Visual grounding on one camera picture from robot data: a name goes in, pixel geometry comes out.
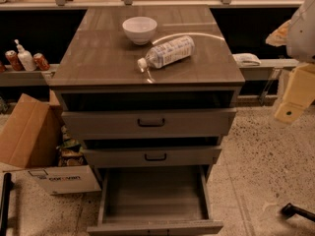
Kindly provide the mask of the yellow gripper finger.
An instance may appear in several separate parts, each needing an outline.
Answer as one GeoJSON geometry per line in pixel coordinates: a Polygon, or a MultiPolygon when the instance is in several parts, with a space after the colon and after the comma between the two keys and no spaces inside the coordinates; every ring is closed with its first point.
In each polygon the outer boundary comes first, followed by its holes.
{"type": "Polygon", "coordinates": [[[315,100],[315,65],[301,64],[288,73],[288,80],[274,118],[282,123],[296,121],[315,100]]]}
{"type": "Polygon", "coordinates": [[[290,21],[281,24],[277,29],[268,35],[266,43],[275,47],[286,45],[290,21]]]}

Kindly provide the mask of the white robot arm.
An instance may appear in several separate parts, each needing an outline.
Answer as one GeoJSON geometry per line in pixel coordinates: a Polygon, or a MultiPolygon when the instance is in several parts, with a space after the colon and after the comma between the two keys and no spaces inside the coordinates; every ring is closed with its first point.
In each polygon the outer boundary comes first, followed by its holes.
{"type": "Polygon", "coordinates": [[[290,20],[274,30],[266,43],[286,46],[289,57],[297,60],[274,118],[291,124],[315,100],[315,0],[305,0],[290,20]]]}

